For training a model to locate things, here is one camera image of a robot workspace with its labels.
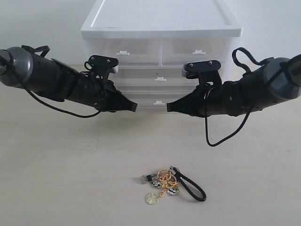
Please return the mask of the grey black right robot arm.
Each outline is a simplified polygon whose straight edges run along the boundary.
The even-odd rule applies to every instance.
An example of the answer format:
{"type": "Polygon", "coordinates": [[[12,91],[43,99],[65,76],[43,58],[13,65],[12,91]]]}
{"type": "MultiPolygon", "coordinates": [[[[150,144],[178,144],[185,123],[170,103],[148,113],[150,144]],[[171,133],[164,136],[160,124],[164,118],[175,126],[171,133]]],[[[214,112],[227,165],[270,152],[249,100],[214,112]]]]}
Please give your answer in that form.
{"type": "Polygon", "coordinates": [[[301,57],[270,58],[237,81],[223,82],[217,60],[186,63],[182,75],[199,84],[189,94],[168,103],[168,112],[200,118],[212,115],[237,117],[247,112],[296,99],[301,95],[301,57]]]}

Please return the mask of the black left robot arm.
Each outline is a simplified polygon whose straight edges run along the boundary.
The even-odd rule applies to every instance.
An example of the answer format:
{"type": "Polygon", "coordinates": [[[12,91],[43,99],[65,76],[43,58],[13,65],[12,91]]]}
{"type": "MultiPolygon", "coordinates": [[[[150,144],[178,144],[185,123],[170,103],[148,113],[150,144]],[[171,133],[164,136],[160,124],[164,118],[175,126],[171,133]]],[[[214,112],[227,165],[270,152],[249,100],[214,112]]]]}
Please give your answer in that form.
{"type": "Polygon", "coordinates": [[[117,73],[119,61],[109,56],[91,55],[85,71],[46,58],[48,46],[22,45],[0,51],[0,81],[8,87],[24,89],[35,97],[56,102],[65,100],[95,108],[99,112],[135,112],[137,103],[125,97],[109,80],[117,73]]]}

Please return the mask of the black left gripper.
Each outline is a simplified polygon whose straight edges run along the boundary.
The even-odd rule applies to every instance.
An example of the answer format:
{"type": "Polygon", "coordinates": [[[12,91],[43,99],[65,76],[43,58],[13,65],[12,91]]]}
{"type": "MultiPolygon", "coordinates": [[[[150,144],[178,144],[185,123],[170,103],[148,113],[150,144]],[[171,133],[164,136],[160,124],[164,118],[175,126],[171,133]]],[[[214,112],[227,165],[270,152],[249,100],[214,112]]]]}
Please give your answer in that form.
{"type": "Polygon", "coordinates": [[[104,84],[103,80],[90,73],[79,74],[71,91],[70,100],[102,112],[135,112],[137,109],[137,103],[117,90],[111,80],[107,80],[104,84]]]}

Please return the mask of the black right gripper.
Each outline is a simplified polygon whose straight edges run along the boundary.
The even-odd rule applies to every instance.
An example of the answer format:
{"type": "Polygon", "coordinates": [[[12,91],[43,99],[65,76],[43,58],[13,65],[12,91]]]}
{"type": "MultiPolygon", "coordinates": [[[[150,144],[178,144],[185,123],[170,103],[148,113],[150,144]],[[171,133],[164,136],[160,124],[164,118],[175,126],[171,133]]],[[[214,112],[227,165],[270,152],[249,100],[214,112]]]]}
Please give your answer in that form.
{"type": "Polygon", "coordinates": [[[196,86],[195,91],[167,103],[167,112],[182,113],[189,116],[204,118],[206,115],[240,116],[245,114],[245,100],[242,85],[238,81],[226,81],[220,86],[209,90],[208,86],[196,86]]]}

